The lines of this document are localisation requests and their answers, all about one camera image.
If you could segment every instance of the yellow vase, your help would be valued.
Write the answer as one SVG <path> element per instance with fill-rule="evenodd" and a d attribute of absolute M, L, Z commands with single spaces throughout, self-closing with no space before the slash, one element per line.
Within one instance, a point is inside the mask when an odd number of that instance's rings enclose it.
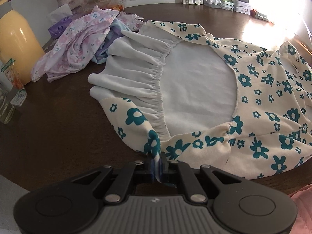
<path fill-rule="evenodd" d="M 0 60 L 6 64 L 13 58 L 19 78 L 25 85 L 31 81 L 32 67 L 45 52 L 26 19 L 17 11 L 7 9 L 8 6 L 7 0 L 0 0 L 0 17 L 8 11 L 0 18 Z"/>

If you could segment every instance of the metal pin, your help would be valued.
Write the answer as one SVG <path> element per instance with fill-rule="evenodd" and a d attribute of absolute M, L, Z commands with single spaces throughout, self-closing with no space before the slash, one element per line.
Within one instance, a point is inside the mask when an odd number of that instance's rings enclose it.
<path fill-rule="evenodd" d="M 206 196 L 202 194 L 193 194 L 191 196 L 191 201 L 193 202 L 204 202 L 206 200 Z"/>
<path fill-rule="evenodd" d="M 118 202 L 120 199 L 121 197 L 117 194 L 109 194 L 105 196 L 105 200 L 108 202 Z"/>

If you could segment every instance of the teal flower print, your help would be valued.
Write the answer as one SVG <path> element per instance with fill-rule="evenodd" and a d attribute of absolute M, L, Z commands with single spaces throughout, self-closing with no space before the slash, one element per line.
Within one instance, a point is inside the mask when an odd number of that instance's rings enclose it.
<path fill-rule="evenodd" d="M 277 122 L 280 121 L 280 118 L 277 117 L 277 115 L 274 114 L 274 113 L 268 113 L 268 112 L 266 112 L 266 115 L 269 117 L 269 120 L 271 120 L 271 121 L 274 121 L 274 120 L 277 121 Z"/>
<path fill-rule="evenodd" d="M 124 139 L 124 137 L 126 137 L 126 134 L 124 133 L 124 130 L 122 128 L 118 128 L 118 134 L 121 139 Z"/>
<path fill-rule="evenodd" d="M 294 55 L 296 53 L 296 49 L 293 46 L 288 45 L 288 53 Z"/>
<path fill-rule="evenodd" d="M 288 71 L 286 71 L 286 75 L 287 75 L 288 79 L 294 80 L 294 77 L 291 76 Z"/>
<path fill-rule="evenodd" d="M 265 159 L 269 158 L 269 156 L 266 154 L 266 152 L 269 150 L 265 147 L 262 147 L 262 142 L 260 140 L 257 141 L 257 137 L 255 137 L 255 142 L 252 143 L 250 149 L 255 152 L 252 156 L 255 159 L 258 159 L 260 156 L 264 157 Z"/>
<path fill-rule="evenodd" d="M 286 157 L 285 156 L 281 156 L 280 159 L 278 158 L 278 156 L 273 156 L 273 159 L 275 161 L 274 164 L 271 164 L 271 169 L 276 171 L 275 174 L 280 174 L 282 173 L 284 170 L 287 169 L 287 166 L 284 165 L 285 161 L 286 161 Z"/>
<path fill-rule="evenodd" d="M 130 108 L 127 111 L 128 118 L 126 119 L 126 125 L 130 125 L 132 122 L 135 125 L 141 125 L 145 120 L 145 116 L 141 113 L 141 111 L 137 108 Z"/>
<path fill-rule="evenodd" d="M 242 96 L 241 97 L 241 101 L 243 102 L 243 103 L 248 103 L 248 98 L 246 97 L 246 96 Z"/>
<path fill-rule="evenodd" d="M 258 112 L 252 112 L 252 114 L 254 115 L 254 118 L 260 118 L 261 114 Z"/>
<path fill-rule="evenodd" d="M 278 132 L 280 130 L 280 124 L 278 124 L 277 122 L 275 122 L 274 124 L 274 129 L 276 132 Z"/>
<path fill-rule="evenodd" d="M 255 102 L 256 102 L 258 105 L 261 105 L 261 99 L 256 99 Z"/>
<path fill-rule="evenodd" d="M 311 81 L 311 76 L 312 76 L 312 74 L 311 74 L 311 71 L 310 71 L 310 70 L 304 71 L 304 72 L 302 73 L 302 75 L 305 77 L 305 80 L 306 80 L 306 81 Z"/>
<path fill-rule="evenodd" d="M 282 65 L 282 64 L 280 63 L 280 58 L 275 57 L 275 59 L 277 60 L 278 65 Z"/>
<path fill-rule="evenodd" d="M 144 145 L 144 153 L 152 153 L 153 157 L 160 154 L 160 140 L 158 138 L 158 134 L 154 130 L 149 131 L 149 138 L 147 139 L 147 143 Z"/>
<path fill-rule="evenodd" d="M 238 143 L 236 143 L 238 145 L 238 148 L 240 149 L 241 147 L 244 147 L 244 140 L 238 140 Z"/>
<path fill-rule="evenodd" d="M 299 167 L 299 166 L 302 165 L 302 164 L 303 164 L 303 157 L 300 158 L 299 163 L 296 164 L 295 168 Z"/>
<path fill-rule="evenodd" d="M 266 57 L 266 58 L 268 58 L 268 54 L 264 51 L 264 52 L 260 52 L 260 56 L 261 57 Z"/>
<path fill-rule="evenodd" d="M 252 84 L 250 83 L 250 77 L 249 76 L 246 76 L 244 74 L 240 74 L 240 76 L 238 77 L 238 80 L 241 82 L 241 85 L 243 87 L 251 87 Z"/>
<path fill-rule="evenodd" d="M 234 146 L 234 145 L 235 145 L 235 141 L 236 141 L 236 139 L 235 139 L 235 138 L 230 139 L 230 140 L 229 140 L 229 144 L 230 144 L 230 146 Z"/>
<path fill-rule="evenodd" d="M 200 139 L 197 139 L 196 141 L 192 143 L 192 145 L 193 145 L 193 148 L 202 149 L 202 146 L 204 145 L 204 143 Z"/>
<path fill-rule="evenodd" d="M 301 149 L 299 149 L 298 147 L 295 149 L 295 151 L 297 151 L 298 152 L 298 154 L 300 155 L 301 154 Z"/>
<path fill-rule="evenodd" d="M 292 86 L 291 86 L 291 84 L 288 82 L 288 80 L 286 80 L 286 82 L 285 81 L 282 81 L 282 84 L 285 86 L 284 87 L 284 91 L 285 92 L 289 92 L 289 94 L 291 94 L 291 91 L 292 91 Z"/>
<path fill-rule="evenodd" d="M 114 113 L 116 110 L 117 110 L 117 104 L 116 105 L 112 104 L 110 111 Z"/>
<path fill-rule="evenodd" d="M 292 145 L 294 144 L 294 139 L 288 137 L 288 136 L 285 136 L 283 134 L 280 134 L 280 136 L 278 137 L 278 139 L 280 140 L 280 147 L 282 149 L 292 149 Z"/>
<path fill-rule="evenodd" d="M 232 120 L 232 126 L 230 128 L 229 134 L 234 134 L 235 131 L 236 131 L 236 133 L 241 134 L 241 128 L 243 127 L 243 125 L 244 125 L 244 123 L 241 121 L 241 117 L 236 116 Z"/>
<path fill-rule="evenodd" d="M 184 38 L 185 39 L 188 39 L 188 40 L 192 40 L 192 39 L 196 39 L 196 40 L 198 40 L 198 38 L 200 37 L 200 35 L 199 34 L 197 34 L 197 33 L 194 33 L 194 34 L 188 34 L 187 36 L 185 36 Z"/>
<path fill-rule="evenodd" d="M 207 147 L 210 147 L 210 146 L 213 146 L 213 145 L 216 145 L 216 142 L 223 142 L 224 141 L 224 138 L 223 137 L 220 137 L 220 138 L 217 138 L 217 137 L 212 137 L 210 139 L 210 137 L 208 135 L 205 136 L 205 141 L 207 143 Z"/>
<path fill-rule="evenodd" d="M 188 29 L 187 27 L 186 27 L 186 24 L 178 24 L 178 26 L 179 26 L 179 28 L 180 28 L 180 32 L 186 32 L 186 30 Z"/>
<path fill-rule="evenodd" d="M 223 57 L 232 66 L 234 66 L 235 63 L 237 63 L 237 59 L 233 57 L 232 55 L 225 54 Z"/>
<path fill-rule="evenodd" d="M 271 77 L 271 74 L 267 74 L 265 77 L 261 77 L 261 78 L 262 78 L 261 82 L 266 82 L 266 84 L 270 84 L 271 87 L 273 86 L 274 78 Z"/>
<path fill-rule="evenodd" d="M 130 99 L 128 98 L 123 98 L 122 100 L 127 100 L 127 102 L 132 102 Z"/>
<path fill-rule="evenodd" d="M 255 70 L 255 67 L 252 66 L 252 63 L 250 63 L 250 65 L 247 66 L 247 68 L 249 69 L 250 75 L 254 75 L 255 77 L 258 78 L 259 73 Z"/>
<path fill-rule="evenodd" d="M 291 132 L 291 134 L 288 135 L 290 138 L 293 138 L 296 141 L 301 142 L 301 138 L 300 138 L 300 129 L 298 132 Z"/>
<path fill-rule="evenodd" d="M 304 129 L 302 126 L 299 127 L 299 131 L 301 131 L 304 134 L 307 134 L 307 130 Z"/>
<path fill-rule="evenodd" d="M 291 110 L 288 110 L 287 111 L 287 114 L 289 116 L 289 119 L 293 120 L 294 122 L 297 122 L 298 123 L 298 119 L 300 118 L 300 114 L 298 113 L 298 109 L 294 109 L 294 108 L 291 108 Z"/>
<path fill-rule="evenodd" d="M 272 95 L 269 95 L 269 101 L 272 103 L 272 101 L 274 101 Z"/>
<path fill-rule="evenodd" d="M 300 55 L 300 60 L 301 60 L 302 64 L 305 64 L 305 59 L 303 59 L 301 55 Z"/>
<path fill-rule="evenodd" d="M 260 55 L 257 55 L 257 63 L 259 63 L 260 65 L 263 66 L 263 60 L 262 60 L 262 58 L 260 57 Z"/>
<path fill-rule="evenodd" d="M 260 95 L 260 93 L 262 93 L 262 91 L 260 90 L 254 90 L 254 92 L 255 92 L 255 95 Z"/>
<path fill-rule="evenodd" d="M 201 134 L 202 134 L 202 132 L 200 132 L 200 131 L 198 133 L 193 132 L 192 136 L 194 136 L 196 138 L 196 137 L 200 137 Z"/>
<path fill-rule="evenodd" d="M 173 160 L 176 159 L 179 155 L 181 155 L 183 153 L 183 151 L 185 151 L 188 146 L 190 146 L 190 143 L 186 143 L 183 145 L 182 140 L 178 140 L 175 144 L 175 147 L 171 147 L 168 146 L 166 148 L 166 151 L 168 151 L 168 153 L 166 153 L 166 157 L 170 157 L 169 160 Z"/>
<path fill-rule="evenodd" d="M 241 52 L 241 51 L 240 51 L 239 49 L 237 49 L 237 48 L 232 48 L 231 51 L 234 52 L 235 54 Z"/>
<path fill-rule="evenodd" d="M 277 94 L 277 96 L 279 96 L 279 97 L 283 96 L 283 93 L 282 93 L 281 90 L 277 90 L 276 94 Z"/>

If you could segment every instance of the dark wooden tabletop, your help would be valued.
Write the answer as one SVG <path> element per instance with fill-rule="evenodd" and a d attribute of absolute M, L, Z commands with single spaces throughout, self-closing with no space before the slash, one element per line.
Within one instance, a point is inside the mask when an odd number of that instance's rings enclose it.
<path fill-rule="evenodd" d="M 206 6 L 151 4 L 126 9 L 144 20 L 201 24 L 215 37 L 235 38 L 268 49 L 290 40 L 307 61 L 311 54 L 294 34 L 238 12 Z M 8 125 L 0 124 L 0 174 L 27 190 L 83 173 L 103 164 L 122 167 L 145 156 L 128 148 L 114 132 L 87 81 L 104 65 L 92 62 L 75 74 L 48 83 L 46 76 L 26 86 L 27 99 Z M 312 182 L 312 160 L 257 182 L 291 193 Z M 144 185 L 139 192 L 170 194 L 175 189 Z"/>

